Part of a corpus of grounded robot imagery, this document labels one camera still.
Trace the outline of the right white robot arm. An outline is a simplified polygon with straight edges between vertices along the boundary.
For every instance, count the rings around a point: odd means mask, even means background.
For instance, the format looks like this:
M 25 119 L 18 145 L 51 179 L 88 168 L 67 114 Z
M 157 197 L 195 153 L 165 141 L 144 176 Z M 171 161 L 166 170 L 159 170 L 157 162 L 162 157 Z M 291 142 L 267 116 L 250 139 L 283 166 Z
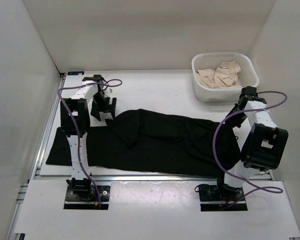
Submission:
M 226 170 L 217 163 L 224 171 L 214 188 L 220 200 L 236 197 L 243 184 L 254 175 L 275 170 L 283 156 L 289 133 L 274 123 L 268 112 L 270 107 L 259 95 L 255 87 L 242 88 L 238 102 L 216 128 L 217 131 L 225 126 L 239 128 L 245 120 L 251 127 L 234 167 Z

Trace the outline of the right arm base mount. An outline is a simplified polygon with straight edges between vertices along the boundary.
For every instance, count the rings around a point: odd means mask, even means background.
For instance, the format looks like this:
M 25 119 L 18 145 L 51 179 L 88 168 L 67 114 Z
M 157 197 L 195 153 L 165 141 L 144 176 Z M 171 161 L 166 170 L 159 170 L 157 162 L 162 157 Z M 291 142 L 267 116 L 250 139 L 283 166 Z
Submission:
M 218 178 L 215 185 L 199 184 L 194 188 L 198 193 L 201 212 L 247 211 L 243 188 L 231 187 Z

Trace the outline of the black trousers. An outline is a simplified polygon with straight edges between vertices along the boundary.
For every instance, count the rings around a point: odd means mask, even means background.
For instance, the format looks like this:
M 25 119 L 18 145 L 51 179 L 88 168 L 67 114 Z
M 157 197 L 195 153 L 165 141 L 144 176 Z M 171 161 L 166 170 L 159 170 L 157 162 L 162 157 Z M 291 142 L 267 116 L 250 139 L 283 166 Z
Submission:
M 90 166 L 136 172 L 219 177 L 240 159 L 234 131 L 207 119 L 127 110 L 86 139 Z

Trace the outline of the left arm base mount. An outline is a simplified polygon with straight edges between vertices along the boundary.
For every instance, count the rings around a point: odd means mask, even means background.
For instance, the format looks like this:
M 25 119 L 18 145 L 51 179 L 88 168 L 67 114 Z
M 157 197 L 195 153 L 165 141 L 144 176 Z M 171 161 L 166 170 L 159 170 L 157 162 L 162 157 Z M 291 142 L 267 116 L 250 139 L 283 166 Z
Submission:
M 110 202 L 110 185 L 98 185 L 99 197 L 96 189 L 91 184 L 72 187 L 72 182 L 67 180 L 67 189 L 64 198 L 63 208 L 65 210 L 108 210 Z

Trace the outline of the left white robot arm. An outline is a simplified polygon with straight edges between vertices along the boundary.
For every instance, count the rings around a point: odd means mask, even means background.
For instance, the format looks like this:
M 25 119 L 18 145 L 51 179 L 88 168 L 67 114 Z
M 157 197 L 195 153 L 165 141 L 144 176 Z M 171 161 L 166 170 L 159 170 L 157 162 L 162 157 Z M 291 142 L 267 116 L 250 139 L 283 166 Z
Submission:
M 92 179 L 88 164 L 87 137 L 91 127 L 90 117 L 101 121 L 101 113 L 116 117 L 117 99 L 110 97 L 110 85 L 100 74 L 84 77 L 81 85 L 58 89 L 60 100 L 60 127 L 70 147 L 72 175 L 67 181 L 70 190 L 83 201 L 94 201 L 101 206 L 102 196 Z

